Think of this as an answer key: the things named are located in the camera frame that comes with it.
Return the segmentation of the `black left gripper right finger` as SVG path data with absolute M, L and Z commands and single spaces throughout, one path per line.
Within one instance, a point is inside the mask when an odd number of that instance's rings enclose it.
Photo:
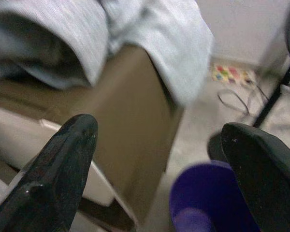
M 261 232 L 290 232 L 290 149 L 242 123 L 223 126 L 221 145 Z

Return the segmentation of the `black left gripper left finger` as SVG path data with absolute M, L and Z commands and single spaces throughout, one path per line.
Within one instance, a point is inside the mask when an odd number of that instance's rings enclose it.
M 66 121 L 0 197 L 0 232 L 69 232 L 97 136 L 92 115 Z

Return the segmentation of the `purple fabric item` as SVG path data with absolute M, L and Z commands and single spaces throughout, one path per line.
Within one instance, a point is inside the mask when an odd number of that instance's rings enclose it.
M 260 232 L 225 162 L 184 170 L 172 186 L 169 209 L 176 232 Z

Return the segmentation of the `brown cardboard box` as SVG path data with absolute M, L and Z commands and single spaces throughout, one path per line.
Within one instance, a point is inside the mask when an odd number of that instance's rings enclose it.
M 0 80 L 0 108 L 60 125 L 78 114 L 94 116 L 93 161 L 115 199 L 106 207 L 83 197 L 80 210 L 109 231 L 127 232 L 145 222 L 183 112 L 145 50 L 122 48 L 95 87 L 56 90 L 30 77 Z

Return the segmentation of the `light grey knit garment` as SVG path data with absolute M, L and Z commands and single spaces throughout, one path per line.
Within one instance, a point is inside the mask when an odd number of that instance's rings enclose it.
M 106 60 L 132 44 L 187 106 L 213 43 L 196 0 L 0 0 L 0 79 L 28 73 L 57 89 L 93 87 Z

